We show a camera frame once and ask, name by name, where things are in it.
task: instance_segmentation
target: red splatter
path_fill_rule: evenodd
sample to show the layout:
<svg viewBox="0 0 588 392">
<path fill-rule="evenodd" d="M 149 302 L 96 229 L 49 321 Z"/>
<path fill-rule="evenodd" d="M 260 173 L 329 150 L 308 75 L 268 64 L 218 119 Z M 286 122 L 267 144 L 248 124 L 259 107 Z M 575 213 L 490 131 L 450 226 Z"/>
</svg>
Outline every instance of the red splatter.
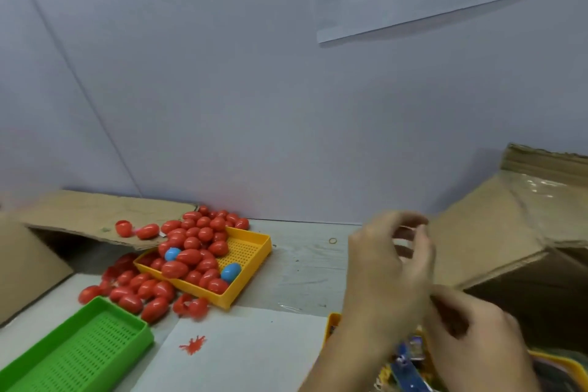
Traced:
<svg viewBox="0 0 588 392">
<path fill-rule="evenodd" d="M 202 344 L 206 342 L 205 336 L 197 336 L 196 339 L 190 338 L 190 342 L 186 345 L 180 345 L 182 350 L 187 351 L 188 355 L 194 355 L 202 348 Z"/>
</svg>

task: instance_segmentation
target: table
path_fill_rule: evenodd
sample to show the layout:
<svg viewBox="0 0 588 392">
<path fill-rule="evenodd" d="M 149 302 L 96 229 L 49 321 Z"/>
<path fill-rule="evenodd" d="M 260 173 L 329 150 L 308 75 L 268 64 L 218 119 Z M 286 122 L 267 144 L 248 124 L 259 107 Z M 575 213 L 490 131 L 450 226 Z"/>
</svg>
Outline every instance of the table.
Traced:
<svg viewBox="0 0 588 392">
<path fill-rule="evenodd" d="M 340 311 L 345 291 L 347 236 L 356 225 L 251 220 L 251 229 L 272 237 L 272 254 L 234 302 L 244 307 L 327 316 Z M 0 369 L 45 336 L 80 307 L 79 292 L 98 284 L 100 275 L 128 247 L 88 241 L 70 255 L 76 274 L 18 314 L 0 329 Z M 172 331 L 178 318 L 168 314 L 152 327 L 155 346 L 118 384 L 129 391 Z"/>
</svg>

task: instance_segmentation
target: blue plastic egg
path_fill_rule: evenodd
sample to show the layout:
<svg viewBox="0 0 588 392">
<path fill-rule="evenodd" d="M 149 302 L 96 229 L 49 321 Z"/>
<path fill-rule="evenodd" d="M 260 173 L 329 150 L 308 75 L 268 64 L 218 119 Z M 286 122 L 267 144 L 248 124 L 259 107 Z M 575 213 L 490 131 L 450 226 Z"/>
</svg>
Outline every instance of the blue plastic egg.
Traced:
<svg viewBox="0 0 588 392">
<path fill-rule="evenodd" d="M 176 260 L 178 254 L 180 254 L 180 248 L 170 248 L 165 252 L 165 260 L 170 262 L 172 260 Z"/>
<path fill-rule="evenodd" d="M 241 265 L 238 263 L 228 264 L 220 273 L 220 278 L 227 283 L 234 281 L 241 272 Z"/>
</svg>

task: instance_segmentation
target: brown cardboard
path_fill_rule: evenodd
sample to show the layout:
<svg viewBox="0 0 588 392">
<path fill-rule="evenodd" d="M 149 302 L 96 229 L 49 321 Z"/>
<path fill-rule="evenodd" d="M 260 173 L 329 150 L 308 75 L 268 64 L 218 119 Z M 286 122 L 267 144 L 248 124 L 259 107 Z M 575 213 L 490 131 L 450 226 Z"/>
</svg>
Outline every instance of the brown cardboard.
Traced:
<svg viewBox="0 0 588 392">
<path fill-rule="evenodd" d="M 22 224 L 0 214 L 0 324 L 73 270 Z"/>
<path fill-rule="evenodd" d="M 165 239 L 139 240 L 134 236 L 124 239 L 116 233 L 115 223 L 128 220 L 136 228 L 150 223 L 162 225 L 196 209 L 190 203 L 61 190 L 14 211 L 13 216 L 32 228 L 69 232 L 144 250 Z"/>
<path fill-rule="evenodd" d="M 513 314 L 527 342 L 588 352 L 588 158 L 511 144 L 435 218 L 436 282 Z"/>
</svg>

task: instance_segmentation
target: wall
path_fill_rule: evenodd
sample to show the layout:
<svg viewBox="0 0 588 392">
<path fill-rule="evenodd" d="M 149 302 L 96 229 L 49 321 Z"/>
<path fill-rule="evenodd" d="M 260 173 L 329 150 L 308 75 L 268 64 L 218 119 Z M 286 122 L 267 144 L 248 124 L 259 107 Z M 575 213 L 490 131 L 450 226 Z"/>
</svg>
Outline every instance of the wall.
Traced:
<svg viewBox="0 0 588 392">
<path fill-rule="evenodd" d="M 0 195 L 68 186 L 139 195 L 31 0 L 0 0 Z"/>
<path fill-rule="evenodd" d="M 588 153 L 585 0 L 316 44 L 309 0 L 37 0 L 143 194 L 250 217 L 437 211 L 509 141 Z"/>
</svg>

